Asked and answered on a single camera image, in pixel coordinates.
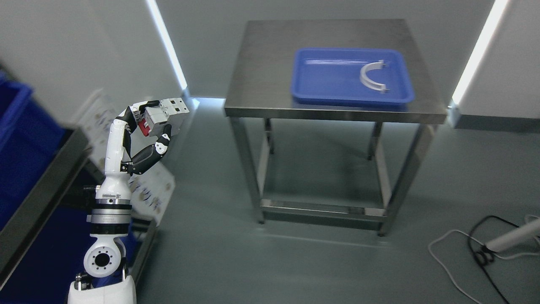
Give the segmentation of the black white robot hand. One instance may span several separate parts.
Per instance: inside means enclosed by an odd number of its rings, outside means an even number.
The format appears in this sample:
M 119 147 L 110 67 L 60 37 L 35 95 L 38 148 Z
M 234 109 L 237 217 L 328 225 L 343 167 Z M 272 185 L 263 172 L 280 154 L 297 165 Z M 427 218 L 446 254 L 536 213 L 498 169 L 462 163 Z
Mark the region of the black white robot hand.
M 162 134 L 151 144 L 131 157 L 131 134 L 143 120 L 147 108 L 158 108 L 161 100 L 149 100 L 128 106 L 114 118 L 109 130 L 105 154 L 106 172 L 124 172 L 129 176 L 142 175 L 158 163 L 167 153 L 172 136 L 172 126 L 168 123 Z

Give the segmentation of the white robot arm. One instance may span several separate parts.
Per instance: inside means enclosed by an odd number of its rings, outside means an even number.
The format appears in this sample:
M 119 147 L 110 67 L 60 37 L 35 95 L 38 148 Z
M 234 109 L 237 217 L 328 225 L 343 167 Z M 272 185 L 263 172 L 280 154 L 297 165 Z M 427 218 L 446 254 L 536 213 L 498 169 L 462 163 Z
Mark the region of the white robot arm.
M 70 284 L 69 304 L 135 304 L 135 281 L 127 270 L 127 237 L 132 219 L 129 174 L 107 173 L 96 190 L 87 220 L 96 241 L 84 258 L 84 271 Z

